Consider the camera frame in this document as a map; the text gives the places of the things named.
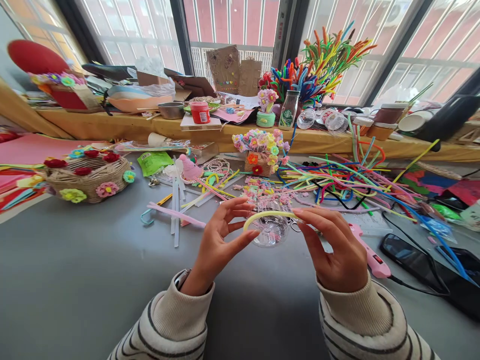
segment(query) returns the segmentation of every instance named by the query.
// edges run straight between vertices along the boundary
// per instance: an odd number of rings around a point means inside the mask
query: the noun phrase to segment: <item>small green container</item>
[[[273,125],[275,125],[275,113],[264,113],[261,111],[257,112],[256,125],[261,128],[271,128]]]

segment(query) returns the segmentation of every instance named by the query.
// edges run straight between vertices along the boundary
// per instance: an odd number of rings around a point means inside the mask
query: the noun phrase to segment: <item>metal bowl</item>
[[[185,114],[184,103],[181,101],[162,102],[158,104],[158,112],[164,119],[183,119]]]

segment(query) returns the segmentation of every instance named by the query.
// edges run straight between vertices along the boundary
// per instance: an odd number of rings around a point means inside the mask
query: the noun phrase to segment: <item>pink party hat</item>
[[[181,154],[179,159],[183,163],[183,177],[187,180],[200,178],[204,171],[195,165],[185,154]]]

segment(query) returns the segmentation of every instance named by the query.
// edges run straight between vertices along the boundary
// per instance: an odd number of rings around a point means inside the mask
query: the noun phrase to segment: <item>green packet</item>
[[[160,169],[173,165],[174,161],[165,151],[144,152],[138,159],[144,177],[149,177]]]

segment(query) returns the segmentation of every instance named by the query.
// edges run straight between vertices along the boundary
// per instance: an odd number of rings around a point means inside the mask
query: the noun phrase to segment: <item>wristwatch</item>
[[[191,272],[192,269],[184,269],[180,273],[180,275],[178,275],[177,278],[173,281],[177,290],[180,290],[182,288],[182,285],[184,284],[185,280],[187,280],[187,277]]]

